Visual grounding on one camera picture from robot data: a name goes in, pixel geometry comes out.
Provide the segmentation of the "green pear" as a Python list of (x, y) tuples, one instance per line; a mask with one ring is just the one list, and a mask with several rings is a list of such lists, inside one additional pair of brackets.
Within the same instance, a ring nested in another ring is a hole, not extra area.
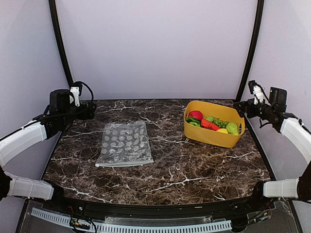
[(226, 125), (226, 130), (231, 135), (239, 135), (239, 127), (236, 123), (230, 122)]

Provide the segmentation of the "yellow lemon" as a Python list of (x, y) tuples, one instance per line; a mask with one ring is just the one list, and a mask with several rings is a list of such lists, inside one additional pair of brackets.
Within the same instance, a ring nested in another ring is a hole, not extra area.
[(220, 128), (220, 129), (217, 130), (217, 132), (228, 134), (228, 131), (227, 131), (226, 128)]

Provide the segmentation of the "red carrot with leaves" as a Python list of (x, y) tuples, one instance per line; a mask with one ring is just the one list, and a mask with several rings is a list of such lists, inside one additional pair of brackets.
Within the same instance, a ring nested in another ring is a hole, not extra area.
[(190, 125), (200, 127), (200, 128), (205, 128), (208, 130), (218, 131), (220, 129), (219, 126), (205, 119), (202, 119), (200, 121), (199, 119), (196, 119), (194, 117), (188, 117), (186, 118), (186, 122)]

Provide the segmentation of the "polka dot zip bag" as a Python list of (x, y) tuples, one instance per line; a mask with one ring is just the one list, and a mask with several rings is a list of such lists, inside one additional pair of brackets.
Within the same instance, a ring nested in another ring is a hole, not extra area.
[(95, 167), (131, 167), (154, 162), (146, 123), (108, 123)]

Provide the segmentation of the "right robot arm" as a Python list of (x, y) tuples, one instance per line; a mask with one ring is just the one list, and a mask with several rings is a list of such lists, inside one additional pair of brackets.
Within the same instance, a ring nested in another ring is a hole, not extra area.
[(270, 88), (269, 96), (264, 93), (261, 85), (254, 80), (248, 83), (253, 99), (234, 104), (239, 116), (258, 117), (267, 122), (260, 127), (271, 124), (272, 127), (286, 137), (302, 154), (307, 167), (303, 174), (294, 179), (256, 183), (252, 196), (248, 199), (248, 207), (259, 210), (267, 200), (275, 198), (295, 199), (305, 203), (311, 202), (311, 132), (302, 119), (286, 112), (287, 91)]

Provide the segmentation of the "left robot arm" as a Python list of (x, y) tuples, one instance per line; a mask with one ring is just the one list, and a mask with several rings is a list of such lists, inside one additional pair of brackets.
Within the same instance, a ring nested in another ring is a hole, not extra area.
[[(66, 130), (75, 120), (93, 119), (96, 111), (94, 100), (80, 101), (82, 89), (58, 89), (50, 93), (50, 103), (44, 113), (0, 140), (0, 167), (4, 168), (13, 158), (32, 147)], [(0, 197), (17, 196), (49, 200), (51, 206), (63, 212), (68, 200), (55, 193), (55, 186), (43, 180), (33, 180), (0, 171)]]

